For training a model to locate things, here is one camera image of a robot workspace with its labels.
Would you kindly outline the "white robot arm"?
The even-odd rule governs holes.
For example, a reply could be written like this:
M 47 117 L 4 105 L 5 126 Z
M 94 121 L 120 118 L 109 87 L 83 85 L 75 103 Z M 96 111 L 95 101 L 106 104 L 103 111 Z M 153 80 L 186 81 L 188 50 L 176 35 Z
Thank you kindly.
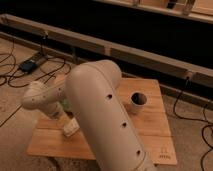
M 117 96 L 121 78 L 111 60 L 82 63 L 51 87 L 31 82 L 22 106 L 58 118 L 66 99 L 102 171 L 157 171 Z

